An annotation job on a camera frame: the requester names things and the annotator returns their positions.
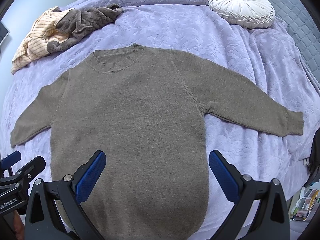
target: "white round cushion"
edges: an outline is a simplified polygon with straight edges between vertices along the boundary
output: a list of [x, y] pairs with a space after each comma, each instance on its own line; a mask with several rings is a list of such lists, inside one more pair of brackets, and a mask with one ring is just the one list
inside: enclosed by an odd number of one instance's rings
[[209, 0], [209, 7], [230, 24], [244, 28], [268, 28], [275, 10], [268, 0]]

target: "blue gripper pad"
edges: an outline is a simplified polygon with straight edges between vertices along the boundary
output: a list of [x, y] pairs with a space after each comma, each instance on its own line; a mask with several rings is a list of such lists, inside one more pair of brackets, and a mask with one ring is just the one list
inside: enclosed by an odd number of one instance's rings
[[106, 154], [104, 152], [100, 152], [98, 157], [93, 161], [92, 165], [87, 169], [79, 183], [76, 185], [75, 198], [78, 204], [87, 201], [106, 164]]
[[9, 156], [5, 157], [3, 160], [1, 160], [0, 168], [3, 171], [6, 171], [20, 160], [21, 160], [21, 153], [19, 151], [15, 151], [11, 153]]
[[238, 184], [214, 151], [209, 155], [209, 166], [227, 199], [237, 204], [240, 200]]

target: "sweater collar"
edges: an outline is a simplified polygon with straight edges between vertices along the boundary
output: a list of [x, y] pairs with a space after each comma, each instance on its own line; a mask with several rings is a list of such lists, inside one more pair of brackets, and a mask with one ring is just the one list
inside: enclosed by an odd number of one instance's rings
[[[134, 43], [131, 46], [119, 49], [95, 50], [86, 58], [86, 61], [89, 66], [97, 72], [117, 72], [132, 65], [139, 57], [141, 57], [143, 51], [144, 46]], [[127, 55], [121, 61], [108, 62], [108, 56], [124, 53]]]

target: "brown sweater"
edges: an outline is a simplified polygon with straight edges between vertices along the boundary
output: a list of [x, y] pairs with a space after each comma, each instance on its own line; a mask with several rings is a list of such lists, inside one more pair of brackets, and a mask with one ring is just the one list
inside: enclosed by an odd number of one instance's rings
[[187, 52], [133, 44], [95, 51], [43, 87], [11, 145], [52, 127], [53, 180], [103, 150], [107, 166], [83, 203], [103, 236], [184, 240], [208, 205], [205, 113], [278, 136], [303, 133], [301, 112], [244, 76]]

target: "lavender bedspread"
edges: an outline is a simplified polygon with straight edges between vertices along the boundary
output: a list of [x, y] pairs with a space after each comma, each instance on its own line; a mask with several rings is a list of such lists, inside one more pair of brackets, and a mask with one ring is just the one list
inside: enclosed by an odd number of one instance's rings
[[[96, 49], [114, 49], [135, 42], [149, 47], [184, 50], [212, 60], [246, 76], [288, 109], [302, 111], [302, 136], [279, 138], [211, 115], [205, 116], [205, 124], [207, 154], [218, 149], [242, 174], [250, 174], [254, 179], [279, 178], [287, 198], [305, 183], [307, 169], [299, 166], [297, 174], [292, 169], [299, 160], [310, 155], [313, 135], [320, 127], [320, 92], [307, 75], [305, 63], [286, 31], [285, 22], [277, 18], [270, 28], [263, 30], [229, 25], [209, 9], [208, 0], [79, 0], [68, 8], [83, 9], [109, 3], [118, 3], [124, 8], [115, 24], [93, 32], [63, 53], [32, 62], [14, 75], [1, 119], [1, 157], [13, 151], [10, 131], [43, 86], [52, 83]], [[22, 161], [14, 170], [41, 155], [47, 162], [41, 177], [45, 181], [51, 179], [50, 133], [51, 130], [45, 130], [16, 147], [22, 153]], [[207, 215], [202, 227], [190, 239], [209, 239], [232, 207], [212, 173], [209, 180]]]

